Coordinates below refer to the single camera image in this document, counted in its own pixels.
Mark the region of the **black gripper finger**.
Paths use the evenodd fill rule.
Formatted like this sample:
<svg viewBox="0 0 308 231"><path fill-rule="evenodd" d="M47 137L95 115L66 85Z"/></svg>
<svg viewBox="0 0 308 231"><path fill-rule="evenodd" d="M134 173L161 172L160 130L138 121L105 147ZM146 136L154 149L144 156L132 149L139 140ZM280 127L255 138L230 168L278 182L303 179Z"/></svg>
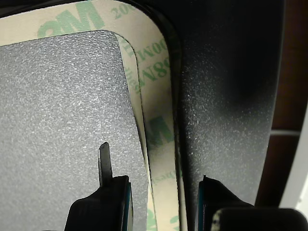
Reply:
<svg viewBox="0 0 308 231"><path fill-rule="evenodd" d="M133 230L132 189L127 175L113 177L109 144L98 155L99 188L70 206L66 231Z"/></svg>
<svg viewBox="0 0 308 231"><path fill-rule="evenodd" d="M256 207L244 202L220 181L199 182L196 231L306 231L308 221L292 208Z"/></svg>

